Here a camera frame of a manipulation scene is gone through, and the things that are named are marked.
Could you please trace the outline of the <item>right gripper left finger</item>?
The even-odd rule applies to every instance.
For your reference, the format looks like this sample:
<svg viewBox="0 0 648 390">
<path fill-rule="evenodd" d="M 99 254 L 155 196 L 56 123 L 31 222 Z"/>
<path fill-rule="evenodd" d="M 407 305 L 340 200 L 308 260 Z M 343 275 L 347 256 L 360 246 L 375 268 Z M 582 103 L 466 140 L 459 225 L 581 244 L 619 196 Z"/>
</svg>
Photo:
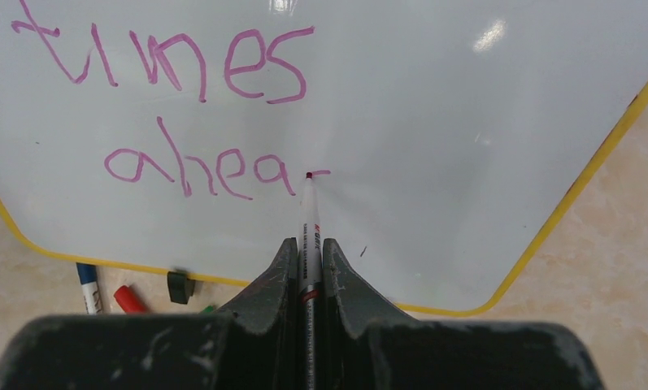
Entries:
<svg viewBox="0 0 648 390">
<path fill-rule="evenodd" d="M 229 319 L 218 389 L 295 389 L 298 247 L 283 240 L 271 264 L 215 313 Z"/>
</svg>

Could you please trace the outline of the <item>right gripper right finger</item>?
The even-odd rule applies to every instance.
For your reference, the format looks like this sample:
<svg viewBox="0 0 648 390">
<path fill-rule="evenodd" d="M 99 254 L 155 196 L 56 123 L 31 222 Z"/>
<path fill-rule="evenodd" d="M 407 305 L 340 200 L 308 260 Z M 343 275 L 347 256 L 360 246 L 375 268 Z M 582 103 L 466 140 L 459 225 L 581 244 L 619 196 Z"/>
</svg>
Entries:
<svg viewBox="0 0 648 390">
<path fill-rule="evenodd" d="M 337 240 L 323 242 L 328 311 L 328 387 L 389 389 L 391 373 L 381 330 L 415 319 L 376 291 L 350 265 Z"/>
</svg>

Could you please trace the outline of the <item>purple whiteboard marker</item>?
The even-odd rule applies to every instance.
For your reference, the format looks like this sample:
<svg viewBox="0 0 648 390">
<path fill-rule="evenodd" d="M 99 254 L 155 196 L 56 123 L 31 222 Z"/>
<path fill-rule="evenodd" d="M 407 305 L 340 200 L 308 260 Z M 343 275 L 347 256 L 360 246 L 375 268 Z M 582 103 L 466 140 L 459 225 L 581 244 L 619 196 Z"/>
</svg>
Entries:
<svg viewBox="0 0 648 390">
<path fill-rule="evenodd" d="M 316 389 L 320 381 L 317 362 L 316 328 L 322 276 L 320 217 L 314 173 L 306 173 L 302 207 L 302 229 L 299 241 L 298 289 L 302 320 L 302 383 L 305 389 Z"/>
</svg>

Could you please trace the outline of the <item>yellow framed whiteboard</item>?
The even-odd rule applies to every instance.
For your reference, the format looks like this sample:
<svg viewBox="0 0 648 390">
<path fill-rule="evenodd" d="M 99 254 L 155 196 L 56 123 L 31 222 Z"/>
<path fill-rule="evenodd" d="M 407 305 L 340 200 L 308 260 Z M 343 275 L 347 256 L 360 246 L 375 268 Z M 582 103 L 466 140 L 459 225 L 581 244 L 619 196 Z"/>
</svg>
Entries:
<svg viewBox="0 0 648 390">
<path fill-rule="evenodd" d="M 0 1 L 0 201 L 76 261 L 246 283 L 322 234 L 484 306 L 648 81 L 648 1 Z"/>
</svg>

